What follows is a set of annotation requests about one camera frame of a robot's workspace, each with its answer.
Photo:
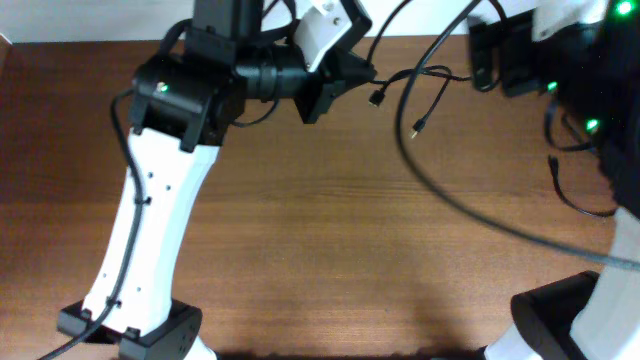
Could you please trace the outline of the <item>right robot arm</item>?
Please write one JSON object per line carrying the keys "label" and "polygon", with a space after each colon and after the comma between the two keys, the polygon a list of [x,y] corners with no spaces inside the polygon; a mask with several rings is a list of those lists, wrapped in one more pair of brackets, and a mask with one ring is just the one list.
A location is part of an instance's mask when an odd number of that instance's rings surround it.
{"label": "right robot arm", "polygon": [[[509,97],[550,101],[543,135],[558,200],[610,220],[613,240],[598,271],[515,295],[511,326],[485,359],[635,359],[639,355],[639,5],[539,1],[517,15],[468,26],[474,85],[497,70]],[[566,188],[558,154],[593,158],[601,193]]]}

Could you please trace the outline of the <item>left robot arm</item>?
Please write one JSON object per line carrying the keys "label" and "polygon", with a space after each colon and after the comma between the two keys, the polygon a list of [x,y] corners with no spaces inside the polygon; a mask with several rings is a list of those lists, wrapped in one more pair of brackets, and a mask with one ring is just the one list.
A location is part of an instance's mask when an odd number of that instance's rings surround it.
{"label": "left robot arm", "polygon": [[87,295],[63,308],[69,346],[114,344],[122,359],[211,359],[202,311],[172,295],[174,271],[198,193],[245,105],[294,102],[315,123],[334,100],[370,82],[353,51],[372,21],[357,0],[286,3],[268,29],[261,1],[197,0],[156,53],[114,97],[128,100],[116,137],[127,172],[108,247]]}

